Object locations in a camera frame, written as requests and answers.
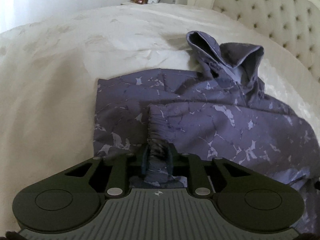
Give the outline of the cream tufted headboard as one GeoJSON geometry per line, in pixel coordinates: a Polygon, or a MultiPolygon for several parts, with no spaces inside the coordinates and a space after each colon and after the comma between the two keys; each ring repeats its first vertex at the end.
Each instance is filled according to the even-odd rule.
{"type": "Polygon", "coordinates": [[[319,81],[319,0],[187,0],[241,22],[288,50],[319,81]]]}

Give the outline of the purple patterned hooded jacket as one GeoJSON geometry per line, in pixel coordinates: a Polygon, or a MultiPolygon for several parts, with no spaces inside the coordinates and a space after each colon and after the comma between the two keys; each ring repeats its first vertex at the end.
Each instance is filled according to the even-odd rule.
{"type": "Polygon", "coordinates": [[[150,145],[146,175],[131,184],[154,189],[187,185],[168,172],[170,144],[205,161],[226,158],[296,189],[305,202],[301,239],[319,239],[319,143],[306,120],[265,93],[263,47],[218,44],[201,31],[186,39],[200,72],[152,69],[98,81],[94,155],[150,145]]]}

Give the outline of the white bed comforter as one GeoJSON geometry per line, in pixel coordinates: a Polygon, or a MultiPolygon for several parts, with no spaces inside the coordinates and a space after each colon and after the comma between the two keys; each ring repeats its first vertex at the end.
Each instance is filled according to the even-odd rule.
{"type": "Polygon", "coordinates": [[[289,51],[228,16],[185,5],[120,5],[1,34],[1,232],[14,196],[93,155],[97,80],[153,68],[198,70],[185,36],[260,44],[267,94],[319,132],[319,83],[289,51]]]}

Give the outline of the white nightstand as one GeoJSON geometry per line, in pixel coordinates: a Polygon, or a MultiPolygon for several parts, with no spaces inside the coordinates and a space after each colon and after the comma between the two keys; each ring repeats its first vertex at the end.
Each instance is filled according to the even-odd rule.
{"type": "Polygon", "coordinates": [[[138,3],[133,1],[127,1],[127,2],[121,3],[121,5],[131,5],[131,4],[138,4],[138,3]]]}

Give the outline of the small white alarm clock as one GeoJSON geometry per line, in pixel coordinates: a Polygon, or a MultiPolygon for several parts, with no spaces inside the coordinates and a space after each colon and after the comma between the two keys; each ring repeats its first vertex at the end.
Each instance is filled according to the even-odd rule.
{"type": "Polygon", "coordinates": [[[148,4],[157,4],[159,3],[161,0],[147,0],[148,4]]]}

